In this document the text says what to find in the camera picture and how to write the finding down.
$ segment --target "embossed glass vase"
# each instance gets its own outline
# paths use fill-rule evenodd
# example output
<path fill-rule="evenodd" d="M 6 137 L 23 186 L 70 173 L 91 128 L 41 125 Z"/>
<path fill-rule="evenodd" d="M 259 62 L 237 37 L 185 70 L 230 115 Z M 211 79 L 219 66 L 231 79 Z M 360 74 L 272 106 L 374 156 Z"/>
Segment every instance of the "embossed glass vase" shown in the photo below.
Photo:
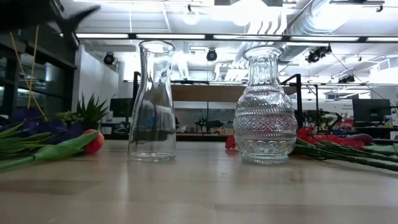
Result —
<path fill-rule="evenodd" d="M 280 164 L 293 151 L 297 120 L 278 79 L 282 52 L 275 46 L 260 45 L 244 53 L 249 61 L 249 83 L 238 101 L 233 123 L 244 162 Z"/>
<path fill-rule="evenodd" d="M 143 41 L 141 84 L 132 111 L 129 157 L 136 161 L 167 161 L 175 149 L 175 115 L 170 87 L 174 46 Z"/>

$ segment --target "wooden table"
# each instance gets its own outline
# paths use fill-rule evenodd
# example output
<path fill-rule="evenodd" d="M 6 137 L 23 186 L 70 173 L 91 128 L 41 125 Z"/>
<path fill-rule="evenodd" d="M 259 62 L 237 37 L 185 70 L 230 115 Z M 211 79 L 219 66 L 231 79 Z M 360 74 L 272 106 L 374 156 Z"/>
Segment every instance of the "wooden table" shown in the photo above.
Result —
<path fill-rule="evenodd" d="M 177 145 L 169 163 L 127 162 L 126 141 L 106 141 L 95 156 L 3 172 L 0 223 L 398 221 L 398 174 L 306 159 L 255 166 L 223 143 Z"/>

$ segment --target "green stem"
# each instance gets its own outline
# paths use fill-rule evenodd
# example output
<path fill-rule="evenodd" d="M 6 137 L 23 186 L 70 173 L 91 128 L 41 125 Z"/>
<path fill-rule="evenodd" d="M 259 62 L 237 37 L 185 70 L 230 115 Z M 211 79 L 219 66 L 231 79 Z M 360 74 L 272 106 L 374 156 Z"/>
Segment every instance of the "green stem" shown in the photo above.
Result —
<path fill-rule="evenodd" d="M 19 159 L 17 161 L 12 161 L 12 162 L 8 162 L 5 164 L 0 164 L 0 171 L 1 170 L 6 170 L 6 169 L 10 169 L 10 168 L 14 168 L 14 167 L 18 167 L 24 164 L 30 164 L 31 162 L 35 161 L 35 157 L 34 156 L 29 156 L 23 159 Z"/>

